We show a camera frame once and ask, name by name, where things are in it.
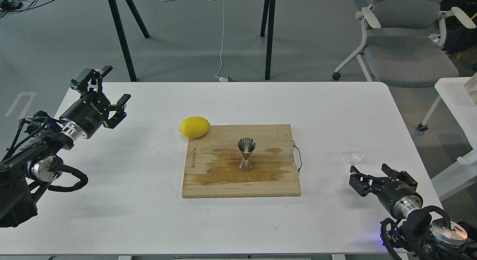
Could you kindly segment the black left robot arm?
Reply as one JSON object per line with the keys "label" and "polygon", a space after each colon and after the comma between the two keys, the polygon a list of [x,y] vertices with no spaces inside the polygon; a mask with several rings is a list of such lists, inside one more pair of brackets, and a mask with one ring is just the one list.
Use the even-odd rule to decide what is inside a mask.
{"label": "black left robot arm", "polygon": [[115,128],[126,117],[124,94],[111,104],[102,91],[112,66],[85,69],[71,89],[80,93],[59,119],[39,111],[19,121],[19,128],[1,162],[0,226],[17,227],[38,214],[37,202],[47,191],[73,192],[88,183],[80,170],[65,165],[57,155],[70,150],[78,138],[89,139],[101,126]]}

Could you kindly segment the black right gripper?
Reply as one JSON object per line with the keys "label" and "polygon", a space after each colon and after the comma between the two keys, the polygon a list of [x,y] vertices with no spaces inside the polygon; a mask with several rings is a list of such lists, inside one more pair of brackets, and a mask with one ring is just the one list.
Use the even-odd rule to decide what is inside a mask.
{"label": "black right gripper", "polygon": [[382,164],[381,170],[392,180],[385,186],[383,178],[365,175],[351,166],[349,185],[361,197],[375,194],[394,219],[406,219],[412,211],[422,208],[423,198],[416,192],[418,183],[409,173],[392,169],[386,163]]}

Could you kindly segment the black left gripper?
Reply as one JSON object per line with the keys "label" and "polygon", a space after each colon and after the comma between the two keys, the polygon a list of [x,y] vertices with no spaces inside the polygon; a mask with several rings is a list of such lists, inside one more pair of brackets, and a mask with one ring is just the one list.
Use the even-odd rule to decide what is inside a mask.
{"label": "black left gripper", "polygon": [[122,95],[115,105],[110,105],[105,94],[90,94],[102,93],[102,80],[112,69],[112,66],[105,66],[100,70],[85,69],[78,76],[78,81],[70,81],[70,88],[82,97],[60,116],[60,121],[77,124],[85,132],[86,139],[91,138],[101,125],[114,129],[127,116],[126,102],[130,100],[130,94]]}

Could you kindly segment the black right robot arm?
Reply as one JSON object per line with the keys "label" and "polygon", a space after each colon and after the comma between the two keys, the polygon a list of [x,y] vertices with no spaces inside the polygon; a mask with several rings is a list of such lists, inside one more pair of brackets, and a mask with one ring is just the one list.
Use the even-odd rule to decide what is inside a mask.
{"label": "black right robot arm", "polygon": [[375,194],[390,214],[380,222],[380,239],[394,260],[403,248],[420,260],[475,260],[476,227],[451,221],[441,207],[423,206],[418,183],[405,171],[382,165],[385,177],[365,175],[350,168],[349,184],[361,197]]}

